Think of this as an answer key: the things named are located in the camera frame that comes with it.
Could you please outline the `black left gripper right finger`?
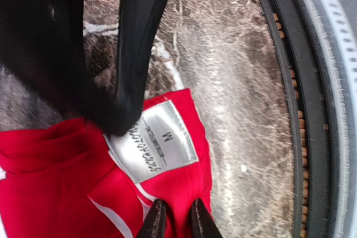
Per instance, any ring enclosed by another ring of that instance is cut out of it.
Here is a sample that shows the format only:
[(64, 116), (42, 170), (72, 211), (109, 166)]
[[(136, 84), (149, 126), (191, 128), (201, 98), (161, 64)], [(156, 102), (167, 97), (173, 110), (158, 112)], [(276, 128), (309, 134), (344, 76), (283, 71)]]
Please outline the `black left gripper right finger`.
[(194, 238), (222, 238), (210, 213), (200, 198), (190, 208), (191, 232)]

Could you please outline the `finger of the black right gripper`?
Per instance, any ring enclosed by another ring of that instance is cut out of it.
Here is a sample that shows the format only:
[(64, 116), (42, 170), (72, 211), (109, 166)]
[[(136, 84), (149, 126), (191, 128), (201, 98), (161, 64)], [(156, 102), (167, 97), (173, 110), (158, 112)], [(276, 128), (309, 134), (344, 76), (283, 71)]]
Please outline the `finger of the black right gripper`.
[(153, 40), (167, 1), (120, 0), (115, 104), (121, 111), (116, 134), (125, 134), (141, 117)]
[(85, 66), (84, 0), (1, 0), (1, 59), (60, 112), (74, 111), (108, 134), (126, 131), (124, 110)]

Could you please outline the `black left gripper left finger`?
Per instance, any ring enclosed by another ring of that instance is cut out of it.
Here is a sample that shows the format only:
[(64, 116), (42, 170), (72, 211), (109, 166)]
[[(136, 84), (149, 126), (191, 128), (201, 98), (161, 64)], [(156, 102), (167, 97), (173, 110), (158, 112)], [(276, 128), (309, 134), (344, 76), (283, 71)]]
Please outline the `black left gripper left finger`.
[(136, 238), (164, 238), (167, 226), (167, 208), (162, 200), (155, 200)]

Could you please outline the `red boxer briefs white trim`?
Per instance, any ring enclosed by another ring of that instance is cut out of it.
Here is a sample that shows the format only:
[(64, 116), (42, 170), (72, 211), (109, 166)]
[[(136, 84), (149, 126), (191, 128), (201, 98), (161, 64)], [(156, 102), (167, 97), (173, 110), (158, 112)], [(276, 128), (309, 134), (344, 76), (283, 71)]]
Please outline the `red boxer briefs white trim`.
[(136, 237), (155, 200), (166, 237), (190, 237), (196, 199), (211, 210), (209, 144), (189, 89), (144, 102), (108, 137), (83, 118), (1, 133), (2, 237)]

